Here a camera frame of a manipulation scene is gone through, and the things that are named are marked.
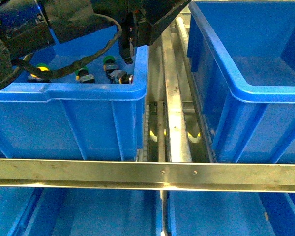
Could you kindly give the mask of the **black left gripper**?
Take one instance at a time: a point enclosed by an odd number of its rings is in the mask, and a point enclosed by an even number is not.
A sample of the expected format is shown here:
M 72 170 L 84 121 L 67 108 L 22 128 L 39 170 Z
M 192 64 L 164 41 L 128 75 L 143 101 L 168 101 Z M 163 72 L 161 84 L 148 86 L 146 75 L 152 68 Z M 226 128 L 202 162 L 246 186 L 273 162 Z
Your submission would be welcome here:
M 121 0 L 119 53 L 126 64 L 133 63 L 134 48 L 152 45 L 188 0 Z

